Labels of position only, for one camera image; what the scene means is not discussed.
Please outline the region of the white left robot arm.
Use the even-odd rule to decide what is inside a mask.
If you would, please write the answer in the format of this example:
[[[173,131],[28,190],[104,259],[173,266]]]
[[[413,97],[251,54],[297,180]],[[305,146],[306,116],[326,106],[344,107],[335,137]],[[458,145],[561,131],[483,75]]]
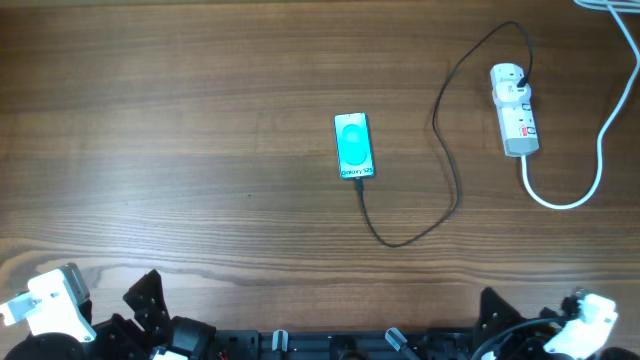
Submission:
[[[216,328],[169,315],[160,274],[152,270],[123,296],[133,319],[114,314],[93,325],[89,290],[69,263],[29,280],[28,290],[1,304],[9,327],[29,335],[8,359],[205,359]]]

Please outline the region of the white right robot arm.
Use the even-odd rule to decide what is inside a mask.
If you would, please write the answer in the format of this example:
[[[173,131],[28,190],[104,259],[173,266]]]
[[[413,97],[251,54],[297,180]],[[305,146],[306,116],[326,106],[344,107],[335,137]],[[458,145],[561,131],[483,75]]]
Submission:
[[[618,320],[616,302],[578,289],[558,311],[543,308],[527,319],[487,287],[472,331],[471,360],[639,360],[606,345]]]

